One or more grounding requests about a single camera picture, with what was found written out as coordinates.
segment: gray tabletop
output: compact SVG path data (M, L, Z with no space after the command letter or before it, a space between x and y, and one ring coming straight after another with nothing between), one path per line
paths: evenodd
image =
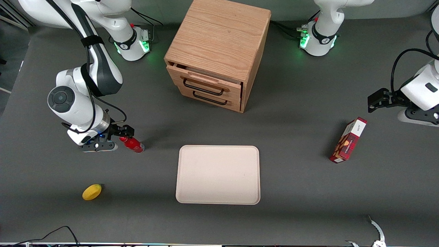
M299 26L299 22L288 23ZM163 57L177 26L157 28L151 53L136 62L109 53L124 77L105 100L124 109L147 150L80 153L46 104L56 74L83 64L71 30L35 28L0 120L0 241L44 236L69 225L81 242L242 245L438 246L437 129L401 123L400 109L367 113L367 96L388 87L396 56L425 48L428 15L347 20L335 47L316 58L270 26L243 114L183 97ZM107 33L99 30L104 39ZM432 39L433 49L439 46ZM407 54L397 84L429 60ZM120 114L110 109L114 119ZM328 157L347 122L368 120L352 158ZM175 199L183 145L254 145L261 201L255 206L180 204ZM90 184L103 194L84 201ZM71 242L68 232L48 241Z

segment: lemon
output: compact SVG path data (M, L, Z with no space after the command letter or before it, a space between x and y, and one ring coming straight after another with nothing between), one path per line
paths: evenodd
M95 199L102 191L102 186L100 184L90 185L83 192L83 199L86 201Z

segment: drawer handle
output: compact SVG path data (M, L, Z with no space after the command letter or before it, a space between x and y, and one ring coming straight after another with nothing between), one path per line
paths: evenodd
M196 87L196 86L189 85L189 84L186 83L186 78L183 80L183 85L185 87L188 87L188 88L191 88L191 89L195 89L195 90L201 91L203 93L212 94L212 95L215 95L215 96L221 96L221 95L223 95L223 92L224 92L224 89L221 89L221 92L216 93L216 92L212 92L212 91L209 91L209 90L206 90L206 89L202 89L202 88L199 88L199 87Z
M206 97L203 97L203 96L200 96L200 95L196 95L195 91L193 91L192 94L193 94L193 96L195 98L200 98L202 100L206 100L206 101L218 104L218 105L226 105L227 104L227 100L226 100L226 102L219 102L219 101L216 101L216 100L213 100L213 99L209 99L209 98L206 98Z

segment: wooden cabinet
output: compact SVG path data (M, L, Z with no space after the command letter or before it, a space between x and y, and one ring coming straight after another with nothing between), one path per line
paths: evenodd
M226 0L194 0L165 55L181 94L244 112L271 12Z

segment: black cable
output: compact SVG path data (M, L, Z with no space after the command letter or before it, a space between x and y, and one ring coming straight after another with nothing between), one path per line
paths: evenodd
M150 22L148 19L146 19L145 17L143 17L142 15L140 15L140 13L136 12L135 10L133 10L133 11L134 11L134 13L136 13L138 16L140 16L142 19L144 19L145 21L149 22L149 24L152 25L152 38L151 38L151 42L154 41L154 27L155 27L155 25L154 25L152 22Z
M285 26L284 24L279 23L279 22L270 21L270 23L273 23L273 24L276 25L276 26L283 27L283 28L288 29L288 30L294 30L294 31L296 31L296 28L292 28L292 27L289 27L289 26Z
M427 55L427 56L429 56L429 57L431 57L431 58L433 58L433 59L439 60L439 57L438 57L438 56L436 56L436 55L434 55L433 53L430 53L430 52L428 52L428 51L422 50L422 49L411 48L411 49L407 49L407 50L401 52L401 53L398 55L398 57L395 59L395 62L393 63L392 74L391 74L391 76L390 76L390 90L392 91L392 95L395 95L395 88L394 88L394 85L393 85L393 84L394 84L394 80L395 80L395 79L394 79L394 75L395 75L396 65L398 64L398 61L401 59L401 57L402 57L404 54L406 54L407 52L409 52L409 51L417 51L417 52L420 52L420 53L422 53L422 54L425 54L425 55Z
M113 38L113 37L111 37L111 35L110 35L110 36L108 37L108 42L109 42L109 43L114 43L114 39L113 39L113 42L111 42L111 40L110 40L111 38Z
M90 51L88 50L88 47L86 47L85 49L87 50L87 73L89 73L90 72ZM91 100L91 106L93 108L93 118L92 118L93 120L91 121L90 126L84 131L78 131L78 130L71 129L70 128L71 125L68 125L67 123L64 123L64 122L61 123L61 125L64 126L66 129L73 131L77 134L83 134L83 133L88 132L93 127L94 121L96 120L96 107L94 105L94 100L92 97L93 94L91 93L91 90L87 86L87 84L86 84L86 87L87 87L88 95L89 95L90 100Z
M158 20L156 20L156 19L154 19L154 18L152 18L152 17L149 17L149 16L147 16L147 15L145 15L145 14L142 14L142 13L140 13L139 11L137 11L137 10L135 10L135 9L133 9L133 8L131 8L131 10L132 11L134 11L136 14L138 14L138 15L143 15L144 17L146 17L146 18L148 18L148 19L151 19L151 20L153 20L153 21L155 21L155 22L158 22L158 23L160 23L160 25L163 25L163 23L161 22L161 21L158 21Z
M431 35L432 33L433 33L433 30L431 30L431 31L427 34L427 36L425 37L425 45L427 46L428 51L434 54L432 48L430 47L430 35Z
M319 12L320 12L320 10L317 11L313 16L311 16L311 17L308 19L308 21L310 22L310 21L314 18L314 16L316 16Z
M60 228L58 228L58 229L56 229L56 230L53 230L53 231L49 232L46 236L44 236L44 237L42 237L42 238L40 238L40 239L30 239L30 240L26 240L26 241L22 241L22 242L16 243L16 244L14 244L14 245L12 245L12 246L20 245L20 244L27 243L27 242L33 242L33 241L40 241L40 240L43 240L43 239L45 239L47 236L49 236L50 234L52 234L52 233L54 233L54 232L56 232L56 231L58 231L59 229L64 228L64 227L66 227L66 228L70 231L70 233L72 234L73 238L75 239L76 246L78 247L78 246L79 246L79 241L78 241L78 239L76 238L76 236L75 236L75 234L73 233L72 229L70 229L70 227L68 227L68 226L66 226L66 225L65 225L65 226L62 226L62 227L60 227Z
M278 23L278 22L275 22L275 21L270 21L270 23L273 23L274 25L278 26L279 29L280 29L282 32L284 32L286 35L288 35L288 36L290 36L290 37L292 37L292 38L301 39L301 37L294 36L294 35L288 33L287 31L285 31L284 29L282 29L282 27L285 27L285 28L288 29L288 30L296 30L296 29L293 29L293 28L287 27L287 26L285 26L285 25L283 25L283 24L280 24L280 23Z
M99 100L100 102L102 102L102 103L104 103L104 104L106 104L106 105L109 105L109 106L113 107L114 109L120 111L120 112L123 114L124 119L123 119L122 121L116 121L116 122L122 122L122 123L124 123L124 122L126 121L127 116L126 116L125 112L122 111L119 107L114 106L114 105L112 105L112 104L106 102L105 100L103 100L103 99L101 99L101 98L99 98L99 97L96 97L95 95L93 95L93 97L95 97L95 98L96 98L97 100Z
M64 11L62 11L62 9L53 1L53 0L46 0L46 2L52 6L53 9L55 9L56 12L58 12L58 14L69 24L69 26L75 30L75 32L79 35L79 37L81 38L85 38L81 32L79 31L79 29L75 26L75 24L69 19L69 17L64 13ZM85 48L87 50L87 72L89 72L89 68L90 68L90 51L89 48L86 47ZM77 130L73 130L70 128L71 125L68 125L67 123L62 122L61 125L64 126L65 128L77 133L77 134L82 134L82 133L86 133L87 131L89 131L91 129L91 127L94 124L95 118L96 118L96 109L94 107L94 101L93 101L93 97L91 96L91 91L88 88L88 86L86 85L90 99L91 99L91 104L93 106L93 121L91 122L90 126L87 128L87 130L85 131L77 131Z

